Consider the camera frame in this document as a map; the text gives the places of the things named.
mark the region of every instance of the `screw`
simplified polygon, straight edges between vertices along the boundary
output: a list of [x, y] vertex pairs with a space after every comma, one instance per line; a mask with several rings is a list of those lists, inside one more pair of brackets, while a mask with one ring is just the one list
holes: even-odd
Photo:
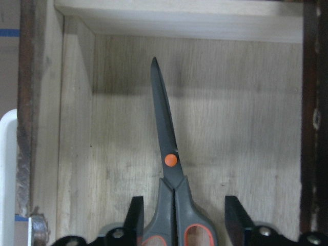
[[259, 232], [263, 236], [270, 236], [271, 235], [271, 230], [267, 227], [260, 227]]
[[320, 245], [321, 244], [321, 240], [319, 238], [317, 238], [315, 235], [310, 235], [307, 237], [307, 240], [314, 244], [314, 245]]
[[113, 232], [112, 236], [114, 238], [121, 238], [124, 236], [124, 231], [122, 229], [116, 229], [115, 232]]

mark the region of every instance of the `wooden shelf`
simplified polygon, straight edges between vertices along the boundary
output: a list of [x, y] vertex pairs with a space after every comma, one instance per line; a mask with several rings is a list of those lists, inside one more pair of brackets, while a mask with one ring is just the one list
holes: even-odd
[[55, 6], [100, 34], [302, 42], [300, 3], [56, 0]]
[[228, 194], [255, 220], [297, 238], [302, 4], [56, 0], [34, 11], [37, 31], [21, 37], [33, 50], [20, 56], [29, 67], [21, 66], [29, 81], [21, 85], [33, 88], [23, 98], [33, 104], [21, 104], [20, 121], [31, 133], [29, 210], [45, 215], [49, 243], [68, 234], [93, 240], [122, 221], [132, 196], [145, 197], [146, 223], [153, 216], [162, 177], [153, 56], [184, 172], [220, 245], [230, 245]]

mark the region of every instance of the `scissor blade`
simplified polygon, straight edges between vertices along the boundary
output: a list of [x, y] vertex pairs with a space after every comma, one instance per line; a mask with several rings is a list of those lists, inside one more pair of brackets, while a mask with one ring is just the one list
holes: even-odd
[[[157, 134], [160, 154], [163, 166], [164, 179], [172, 188], [175, 188], [183, 179], [183, 172], [178, 155], [178, 147], [175, 140], [171, 111], [164, 80], [157, 59], [154, 57], [151, 64], [151, 83], [153, 88], [153, 99], [156, 116]], [[165, 164], [165, 157], [174, 154], [177, 164], [169, 167]]]

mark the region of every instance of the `orange pivot screw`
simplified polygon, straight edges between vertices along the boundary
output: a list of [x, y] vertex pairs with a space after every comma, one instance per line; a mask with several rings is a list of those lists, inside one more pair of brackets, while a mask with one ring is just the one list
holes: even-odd
[[174, 154], [168, 154], [164, 162], [168, 167], [174, 167], [178, 163], [178, 158]]

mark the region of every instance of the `plywood back panel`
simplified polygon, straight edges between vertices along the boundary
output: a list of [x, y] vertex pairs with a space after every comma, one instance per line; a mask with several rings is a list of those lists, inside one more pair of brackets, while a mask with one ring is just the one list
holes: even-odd
[[[81, 42], [75, 37], [72, 47]], [[220, 244], [230, 243], [227, 194], [237, 195], [254, 220], [297, 237], [301, 45], [97, 35], [94, 60], [91, 45], [81, 51], [87, 55], [64, 52], [58, 237], [93, 240], [102, 226], [124, 220], [137, 195], [145, 199], [145, 224], [151, 220], [162, 177], [153, 56], [166, 82], [184, 173]], [[92, 87], [91, 70], [67, 67], [88, 56]]]

